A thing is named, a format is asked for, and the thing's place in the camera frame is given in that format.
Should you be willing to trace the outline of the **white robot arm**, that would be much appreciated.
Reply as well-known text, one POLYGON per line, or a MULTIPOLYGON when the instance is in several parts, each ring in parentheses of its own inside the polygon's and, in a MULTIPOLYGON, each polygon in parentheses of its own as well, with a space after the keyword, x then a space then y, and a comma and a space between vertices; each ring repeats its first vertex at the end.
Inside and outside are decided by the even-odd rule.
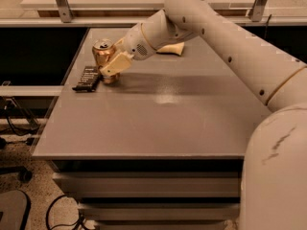
POLYGON ((271 116, 246 150, 239 230, 307 230, 307 66, 216 13, 205 0, 164 0, 101 65, 114 76, 163 46, 201 37, 271 116))

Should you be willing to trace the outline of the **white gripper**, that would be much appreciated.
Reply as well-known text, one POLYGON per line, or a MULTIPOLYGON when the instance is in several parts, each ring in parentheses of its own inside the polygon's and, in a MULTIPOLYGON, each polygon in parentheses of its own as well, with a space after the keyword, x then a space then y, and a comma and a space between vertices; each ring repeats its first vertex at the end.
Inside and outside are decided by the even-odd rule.
POLYGON ((144 60, 155 54, 155 49, 143 35, 140 23, 128 30, 124 39, 119 39, 114 46, 117 51, 121 52, 100 69, 104 77, 114 76, 130 68, 133 58, 144 60))

